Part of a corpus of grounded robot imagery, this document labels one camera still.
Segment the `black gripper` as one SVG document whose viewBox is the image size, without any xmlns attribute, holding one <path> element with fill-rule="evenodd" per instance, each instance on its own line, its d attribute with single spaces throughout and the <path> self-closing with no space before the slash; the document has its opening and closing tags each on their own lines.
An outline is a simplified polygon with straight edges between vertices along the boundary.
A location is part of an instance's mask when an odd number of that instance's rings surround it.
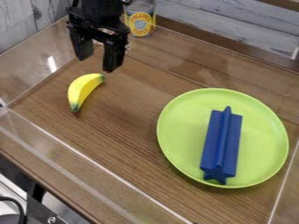
<svg viewBox="0 0 299 224">
<path fill-rule="evenodd" d="M 102 70 L 112 73 L 121 65 L 126 52 L 128 27 L 121 22 L 124 7 L 130 0 L 73 0 L 65 9 L 69 40 L 80 61 L 93 54 L 92 39 L 104 43 Z"/>
</svg>

